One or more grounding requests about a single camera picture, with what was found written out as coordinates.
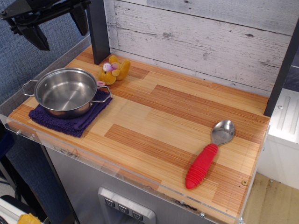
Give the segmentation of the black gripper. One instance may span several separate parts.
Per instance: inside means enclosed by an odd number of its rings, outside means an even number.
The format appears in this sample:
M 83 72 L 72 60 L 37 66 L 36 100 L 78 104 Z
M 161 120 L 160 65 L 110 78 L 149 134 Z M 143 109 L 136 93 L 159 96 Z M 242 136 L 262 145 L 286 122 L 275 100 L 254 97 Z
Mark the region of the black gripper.
M 0 11 L 0 18 L 11 26 L 14 34 L 24 36 L 39 50 L 50 51 L 46 36 L 39 24 L 69 13 L 80 34 L 88 33 L 85 10 L 90 0 L 16 0 Z

